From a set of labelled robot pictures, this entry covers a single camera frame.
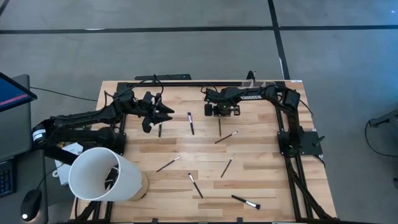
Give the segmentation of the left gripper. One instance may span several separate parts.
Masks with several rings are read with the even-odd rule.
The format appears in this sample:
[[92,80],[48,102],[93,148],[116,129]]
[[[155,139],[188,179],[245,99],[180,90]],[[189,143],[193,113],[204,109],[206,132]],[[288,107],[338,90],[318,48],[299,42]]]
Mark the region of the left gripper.
[[175,111],[168,106],[165,106],[161,100],[154,104],[152,99],[154,95],[150,91],[147,91],[143,97],[143,99],[138,101],[139,110],[141,112],[141,116],[144,117],[142,121],[142,129],[145,133],[150,133],[152,127],[151,124],[158,124],[165,121],[169,121],[172,119],[167,113],[175,113]]

